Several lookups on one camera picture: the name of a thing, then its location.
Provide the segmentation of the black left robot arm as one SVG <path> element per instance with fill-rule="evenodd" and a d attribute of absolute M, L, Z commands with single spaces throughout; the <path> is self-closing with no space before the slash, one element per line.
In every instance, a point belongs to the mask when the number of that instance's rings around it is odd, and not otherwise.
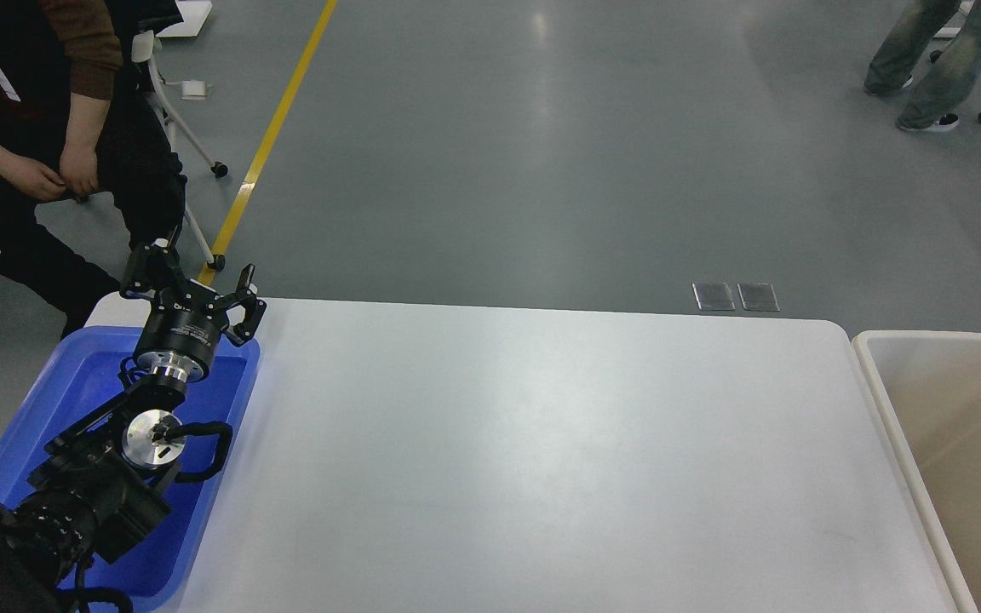
<path fill-rule="evenodd" d="M 44 445 L 32 492 L 0 503 L 0 612 L 132 612 L 117 588 L 90 587 L 87 570 L 128 554 L 171 515 L 172 484 L 203 484 L 225 468 L 234 441 L 226 421 L 175 414 L 188 385 L 205 380 L 222 338 L 256 337 L 267 309 L 243 267 L 229 294 L 187 278 L 172 245 L 134 249 L 120 292 L 151 304 L 139 342 L 121 364 L 122 391 Z"/>

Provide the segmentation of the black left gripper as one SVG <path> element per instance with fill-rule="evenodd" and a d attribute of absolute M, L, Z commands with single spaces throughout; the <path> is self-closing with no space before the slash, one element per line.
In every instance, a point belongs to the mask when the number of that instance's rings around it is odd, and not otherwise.
<path fill-rule="evenodd" d="M 173 243 L 136 245 L 119 288 L 124 299 L 151 302 L 132 354 L 135 363 L 152 373 L 167 366 L 179 370 L 183 381 L 206 379 L 222 336 L 235 347 L 256 337 L 267 303 L 256 292 L 255 272 L 255 264 L 245 265 L 233 291 L 199 306 L 190 300 L 188 279 Z"/>

